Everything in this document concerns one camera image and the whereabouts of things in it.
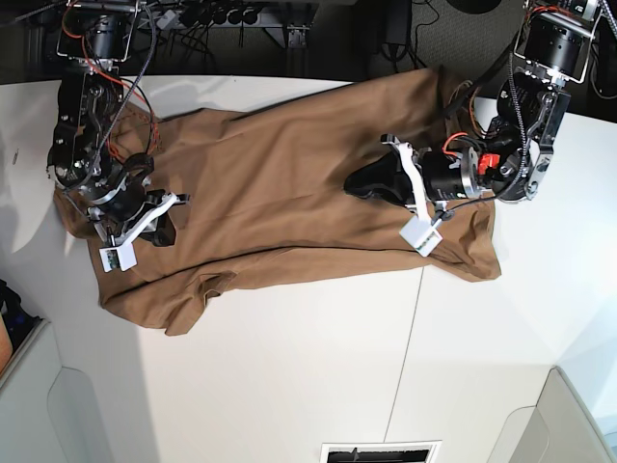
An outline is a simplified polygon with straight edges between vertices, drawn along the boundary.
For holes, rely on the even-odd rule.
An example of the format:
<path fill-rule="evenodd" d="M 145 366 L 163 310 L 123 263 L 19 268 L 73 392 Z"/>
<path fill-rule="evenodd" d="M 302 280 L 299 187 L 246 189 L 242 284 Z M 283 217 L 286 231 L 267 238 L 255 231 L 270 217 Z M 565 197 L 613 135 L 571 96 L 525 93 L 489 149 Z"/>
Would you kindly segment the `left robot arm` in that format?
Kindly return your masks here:
<path fill-rule="evenodd" d="M 536 196 L 570 104 L 565 86 L 584 81 L 600 22 L 614 29 L 616 18 L 606 1 L 527 1 L 524 9 L 519 32 L 499 57 L 441 111 L 443 120 L 462 109 L 472 115 L 481 86 L 505 69 L 488 129 L 475 125 L 421 150 L 385 134 L 389 153 L 345 179 L 346 194 L 414 215 L 431 204 L 432 227 L 462 207 Z"/>

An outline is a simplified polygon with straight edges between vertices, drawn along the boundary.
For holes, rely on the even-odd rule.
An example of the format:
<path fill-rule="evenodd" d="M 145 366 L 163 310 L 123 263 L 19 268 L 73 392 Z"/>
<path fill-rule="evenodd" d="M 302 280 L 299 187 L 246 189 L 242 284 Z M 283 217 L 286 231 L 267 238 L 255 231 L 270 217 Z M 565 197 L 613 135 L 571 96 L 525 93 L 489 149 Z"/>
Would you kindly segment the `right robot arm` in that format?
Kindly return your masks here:
<path fill-rule="evenodd" d="M 156 119 L 148 115 L 144 147 L 122 159 L 112 142 L 121 113 L 139 82 L 121 79 L 140 15 L 150 28 L 149 52 L 157 30 L 144 1 L 69 1 L 61 20 L 57 53 L 69 69 L 58 92 L 58 118 L 47 157 L 48 172 L 61 193 L 91 222 L 106 246 L 121 244 L 131 232 L 156 247 L 175 243 L 175 228 L 164 205 L 169 194 L 150 190 Z"/>

